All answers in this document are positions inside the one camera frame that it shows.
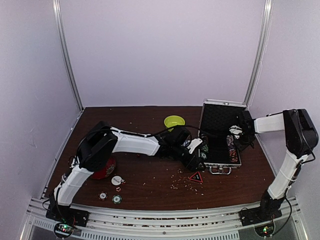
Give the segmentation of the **black red triangle card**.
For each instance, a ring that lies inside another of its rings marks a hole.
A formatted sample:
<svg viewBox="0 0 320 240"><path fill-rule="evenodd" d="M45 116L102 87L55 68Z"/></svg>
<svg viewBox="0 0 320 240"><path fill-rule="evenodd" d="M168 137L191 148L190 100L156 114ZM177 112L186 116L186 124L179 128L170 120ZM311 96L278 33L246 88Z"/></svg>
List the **black red triangle card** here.
<svg viewBox="0 0 320 240"><path fill-rule="evenodd" d="M190 176L188 180L195 183L203 183L203 178L199 171L195 172L192 176Z"/></svg>

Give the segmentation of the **aluminium poker chip case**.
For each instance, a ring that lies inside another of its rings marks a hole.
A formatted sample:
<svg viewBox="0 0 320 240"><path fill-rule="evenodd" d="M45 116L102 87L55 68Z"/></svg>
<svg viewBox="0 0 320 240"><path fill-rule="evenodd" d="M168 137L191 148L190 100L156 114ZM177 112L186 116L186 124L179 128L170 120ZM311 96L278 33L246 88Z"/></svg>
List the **aluminium poker chip case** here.
<svg viewBox="0 0 320 240"><path fill-rule="evenodd" d="M239 150L238 164L230 162L226 137L232 135L229 128L238 125L237 116L246 109L246 105L236 101L205 99L202 106L198 136L208 137L209 155L202 159L204 166L212 175L230 175L233 169L242 165Z"/></svg>

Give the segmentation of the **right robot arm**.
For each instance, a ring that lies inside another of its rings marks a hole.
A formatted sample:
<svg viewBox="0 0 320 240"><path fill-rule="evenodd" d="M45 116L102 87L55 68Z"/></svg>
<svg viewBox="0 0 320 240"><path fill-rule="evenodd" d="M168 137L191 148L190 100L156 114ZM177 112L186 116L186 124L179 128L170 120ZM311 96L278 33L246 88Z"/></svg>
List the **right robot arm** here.
<svg viewBox="0 0 320 240"><path fill-rule="evenodd" d="M237 125L229 128L236 138L236 145L247 147L257 134L284 132L285 157L268 189L263 193L256 210L259 220L266 221L273 216L284 202L291 185L297 180L302 165L316 159L313 149L319 142L319 135L308 111L287 109L265 117L253 119L248 110L237 116Z"/></svg>

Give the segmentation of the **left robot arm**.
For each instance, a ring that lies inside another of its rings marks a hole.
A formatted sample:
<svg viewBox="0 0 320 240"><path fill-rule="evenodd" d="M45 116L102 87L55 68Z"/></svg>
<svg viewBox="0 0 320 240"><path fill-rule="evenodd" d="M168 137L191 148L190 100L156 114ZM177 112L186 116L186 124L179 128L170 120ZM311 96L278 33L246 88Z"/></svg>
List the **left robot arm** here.
<svg viewBox="0 0 320 240"><path fill-rule="evenodd" d="M61 222L72 218L70 205L84 182L102 170L113 153L132 153L180 161L189 171L205 167L195 153L202 140L191 138L188 125L176 125L152 134L125 131L100 121L80 141L69 170L49 195L48 211Z"/></svg>

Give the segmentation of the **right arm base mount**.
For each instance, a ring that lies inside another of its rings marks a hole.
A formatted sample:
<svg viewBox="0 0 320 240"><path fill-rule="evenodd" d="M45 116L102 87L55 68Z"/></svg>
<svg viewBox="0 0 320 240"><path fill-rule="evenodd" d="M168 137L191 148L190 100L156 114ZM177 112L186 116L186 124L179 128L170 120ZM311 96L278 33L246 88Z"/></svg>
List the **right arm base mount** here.
<svg viewBox="0 0 320 240"><path fill-rule="evenodd" d="M271 221L282 216L281 210L276 210L271 215L260 213L260 207L246 208L244 207L239 211L240 221L243 227L249 225L256 225L266 221Z"/></svg>

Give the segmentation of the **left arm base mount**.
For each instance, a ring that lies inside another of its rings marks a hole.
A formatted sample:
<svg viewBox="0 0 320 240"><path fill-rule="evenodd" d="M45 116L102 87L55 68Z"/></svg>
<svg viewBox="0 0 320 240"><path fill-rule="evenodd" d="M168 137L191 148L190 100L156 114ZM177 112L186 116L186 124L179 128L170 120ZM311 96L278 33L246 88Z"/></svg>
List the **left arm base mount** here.
<svg viewBox="0 0 320 240"><path fill-rule="evenodd" d="M67 208L65 211L48 210L45 217L56 222L67 223L75 227L86 227L89 219L89 212L74 208Z"/></svg>

